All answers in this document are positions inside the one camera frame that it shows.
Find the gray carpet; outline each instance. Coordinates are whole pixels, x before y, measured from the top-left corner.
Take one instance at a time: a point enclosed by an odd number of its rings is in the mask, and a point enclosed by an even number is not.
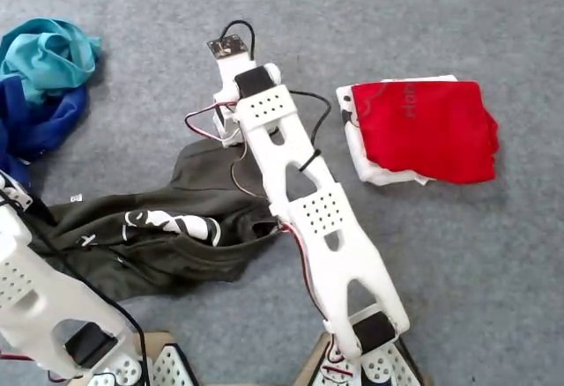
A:
[[[0,31],[37,16],[76,22],[106,51],[89,115],[33,167],[49,203],[168,181],[196,140],[182,117],[220,88],[204,43],[230,19],[253,23],[259,62],[278,64],[287,85],[331,98],[379,78],[478,80],[501,126],[495,182],[361,184],[337,111],[319,145],[404,300],[408,346],[438,386],[562,385],[564,0],[0,0]],[[323,106],[298,105],[311,128]],[[238,283],[128,308],[146,329],[171,330],[204,382],[289,383],[322,330],[300,270],[284,239]],[[43,382],[36,367],[0,369],[2,385]]]

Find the navy blue fabric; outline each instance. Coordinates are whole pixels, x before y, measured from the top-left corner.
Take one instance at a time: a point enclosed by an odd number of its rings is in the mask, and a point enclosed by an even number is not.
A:
[[[29,187],[27,162],[61,145],[84,113],[84,85],[42,106],[26,102],[21,78],[0,81],[0,169]]]

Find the red folded shirt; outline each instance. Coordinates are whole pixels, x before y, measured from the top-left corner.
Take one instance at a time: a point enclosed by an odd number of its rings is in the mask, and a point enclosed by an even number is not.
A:
[[[495,178],[498,125],[478,83],[380,82],[352,96],[370,161],[453,183]]]

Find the white robotic arm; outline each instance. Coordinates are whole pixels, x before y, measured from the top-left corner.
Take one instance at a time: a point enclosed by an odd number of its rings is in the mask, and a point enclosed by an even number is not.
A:
[[[272,63],[257,67],[237,35],[224,33],[208,46],[217,59],[223,82],[214,100],[236,102],[234,108],[216,108],[214,122],[220,137],[229,138],[223,141],[224,146],[244,140],[253,152],[263,174],[271,213],[296,235],[307,262],[312,299],[323,313],[326,330],[336,339],[338,349],[332,346],[328,351],[326,372],[318,384],[332,379],[335,383],[350,381],[351,385],[360,385],[360,366],[367,362],[362,356],[378,356],[375,360],[379,361],[383,360],[379,356],[384,350],[387,356],[396,353],[393,344],[409,329],[402,302],[378,250],[355,218],[343,187],[312,146],[290,92],[281,85],[278,68]],[[276,128],[284,139],[282,145],[274,144],[269,134]],[[299,168],[317,192],[290,201],[286,194],[288,165]],[[338,244],[332,243],[331,236],[337,236]],[[375,303],[349,316],[347,290],[353,280],[374,296]],[[331,358],[331,352],[341,352],[345,360]],[[351,371],[335,366],[343,361]],[[375,364],[367,363],[364,375],[368,367]],[[385,377],[383,372],[382,377],[373,373],[373,379]],[[388,377],[394,378],[393,372]],[[410,384],[419,384],[416,375],[409,378]]]
[[[0,190],[22,210],[32,203],[4,173],[0,173]],[[0,204],[0,334],[62,378],[120,373],[122,367],[129,367],[133,375],[120,377],[120,384],[136,384],[140,359],[124,318],[84,283],[54,270],[35,254],[28,247],[32,235],[23,220],[3,198]],[[66,320],[90,322],[74,343],[59,343],[54,334]],[[93,348],[81,352],[79,342],[84,340]]]

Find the blue cloth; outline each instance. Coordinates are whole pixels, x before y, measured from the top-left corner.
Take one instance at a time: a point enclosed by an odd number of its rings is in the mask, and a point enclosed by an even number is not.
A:
[[[84,84],[94,73],[100,38],[88,38],[72,23],[31,19],[0,42],[0,80],[20,75],[26,101],[41,104]]]
[[[42,106],[28,106],[19,76],[0,81],[0,169],[30,186],[27,164],[53,150],[76,126],[84,113],[84,85]]]

